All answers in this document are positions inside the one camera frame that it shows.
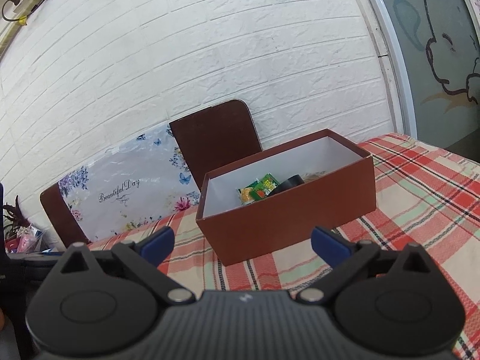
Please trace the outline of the pink gift bag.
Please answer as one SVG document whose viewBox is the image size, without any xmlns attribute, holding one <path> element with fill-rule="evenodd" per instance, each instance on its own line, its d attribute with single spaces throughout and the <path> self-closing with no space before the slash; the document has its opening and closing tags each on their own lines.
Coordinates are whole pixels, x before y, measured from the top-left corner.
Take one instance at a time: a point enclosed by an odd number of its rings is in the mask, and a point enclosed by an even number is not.
<svg viewBox="0 0 480 360">
<path fill-rule="evenodd" d="M 5 249 L 9 254 L 30 254 L 41 251 L 43 231 L 34 226 L 22 213 L 19 197 L 15 204 L 2 206 Z"/>
</svg>

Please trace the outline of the brown shoe box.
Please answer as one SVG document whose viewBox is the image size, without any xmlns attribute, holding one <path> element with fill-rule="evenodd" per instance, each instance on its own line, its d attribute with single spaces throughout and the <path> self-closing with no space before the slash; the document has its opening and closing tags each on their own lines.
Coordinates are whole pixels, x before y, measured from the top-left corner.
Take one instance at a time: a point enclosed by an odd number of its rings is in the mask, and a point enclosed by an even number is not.
<svg viewBox="0 0 480 360">
<path fill-rule="evenodd" d="M 271 173 L 278 181 L 326 171 L 317 180 L 241 205 L 238 189 Z M 324 129 L 208 172 L 196 223 L 219 260 L 233 265 L 303 242 L 377 208 L 373 156 Z"/>
</svg>

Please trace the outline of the green white snack packet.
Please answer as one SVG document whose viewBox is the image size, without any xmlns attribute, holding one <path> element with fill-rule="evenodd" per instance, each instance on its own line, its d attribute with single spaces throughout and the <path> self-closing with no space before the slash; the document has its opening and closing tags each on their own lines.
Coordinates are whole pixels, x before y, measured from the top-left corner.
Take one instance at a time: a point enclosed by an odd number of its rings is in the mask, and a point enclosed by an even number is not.
<svg viewBox="0 0 480 360">
<path fill-rule="evenodd" d="M 259 195 L 259 189 L 257 185 L 260 183 L 259 179 L 255 179 L 248 186 L 238 189 L 238 198 L 242 206 L 249 205 L 253 202 L 262 200 L 263 198 Z"/>
</svg>

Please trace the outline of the green cardboard box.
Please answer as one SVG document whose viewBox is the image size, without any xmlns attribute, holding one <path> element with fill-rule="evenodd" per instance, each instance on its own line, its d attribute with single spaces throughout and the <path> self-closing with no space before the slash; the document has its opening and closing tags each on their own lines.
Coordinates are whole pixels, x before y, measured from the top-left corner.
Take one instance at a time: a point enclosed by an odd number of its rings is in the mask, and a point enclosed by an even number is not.
<svg viewBox="0 0 480 360">
<path fill-rule="evenodd" d="M 267 173 L 262 177 L 258 184 L 256 185 L 256 194 L 260 198 L 267 197 L 280 183 L 277 179 L 271 174 Z"/>
</svg>

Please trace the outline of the red plaid bed sheet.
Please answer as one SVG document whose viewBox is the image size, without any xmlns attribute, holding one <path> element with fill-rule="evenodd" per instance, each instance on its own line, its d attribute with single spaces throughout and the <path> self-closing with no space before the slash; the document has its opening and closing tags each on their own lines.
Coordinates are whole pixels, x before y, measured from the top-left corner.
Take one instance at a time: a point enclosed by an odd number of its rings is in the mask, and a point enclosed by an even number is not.
<svg viewBox="0 0 480 360">
<path fill-rule="evenodd" d="M 465 327 L 454 359 L 479 357 L 479 165 L 410 136 L 389 133 L 362 143 L 373 156 L 377 207 L 335 228 L 350 242 L 371 240 L 385 250 L 409 242 L 422 245 L 465 308 Z M 296 294 L 330 269 L 308 241 L 226 267 L 201 233 L 196 207 L 93 244 L 109 250 L 137 242 L 168 226 L 174 230 L 172 254 L 160 270 L 200 294 L 209 289 L 286 290 Z"/>
</svg>

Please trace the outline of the black tape roll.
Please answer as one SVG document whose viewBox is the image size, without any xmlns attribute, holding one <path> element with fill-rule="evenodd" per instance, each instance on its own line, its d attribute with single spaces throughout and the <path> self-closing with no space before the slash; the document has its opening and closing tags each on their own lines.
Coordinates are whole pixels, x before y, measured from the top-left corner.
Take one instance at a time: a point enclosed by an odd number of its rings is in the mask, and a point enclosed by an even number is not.
<svg viewBox="0 0 480 360">
<path fill-rule="evenodd" d="M 300 175 L 293 175 L 292 177 L 280 183 L 275 189 L 273 189 L 272 192 L 269 194 L 269 196 L 271 197 L 275 194 L 280 194 L 289 189 L 293 189 L 297 186 L 300 186 L 303 183 L 304 183 L 304 180 Z"/>
</svg>

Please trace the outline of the cartoon painted glass door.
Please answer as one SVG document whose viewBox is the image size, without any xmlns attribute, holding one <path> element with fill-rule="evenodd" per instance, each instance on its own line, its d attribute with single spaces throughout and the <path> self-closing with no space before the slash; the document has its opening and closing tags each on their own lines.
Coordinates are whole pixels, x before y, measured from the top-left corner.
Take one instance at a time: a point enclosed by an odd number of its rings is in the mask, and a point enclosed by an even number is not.
<svg viewBox="0 0 480 360">
<path fill-rule="evenodd" d="M 479 40 L 465 0 L 382 0 L 408 74 L 420 140 L 479 149 Z"/>
</svg>

